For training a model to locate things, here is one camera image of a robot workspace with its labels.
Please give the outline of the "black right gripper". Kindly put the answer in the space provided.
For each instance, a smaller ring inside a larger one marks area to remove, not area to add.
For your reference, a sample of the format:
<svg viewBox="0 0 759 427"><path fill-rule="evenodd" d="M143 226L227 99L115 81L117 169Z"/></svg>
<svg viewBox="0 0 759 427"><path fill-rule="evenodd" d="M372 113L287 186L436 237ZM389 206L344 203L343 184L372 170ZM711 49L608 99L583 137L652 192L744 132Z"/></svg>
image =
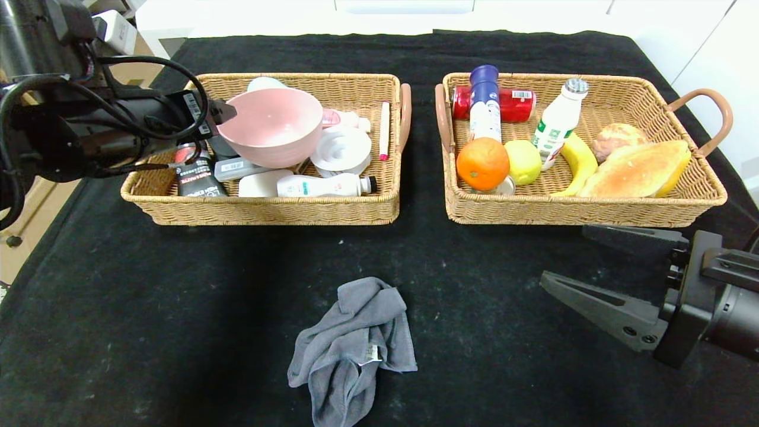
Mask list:
<svg viewBox="0 0 759 427"><path fill-rule="evenodd" d="M619 294L543 271L540 286L548 294L636 352L680 368L702 341L757 361L757 250L724 248L723 236L694 233L691 245L680 232L643 227L588 224L587 240L641 259L667 259L684 267L678 290L669 289L659 308Z"/></svg>

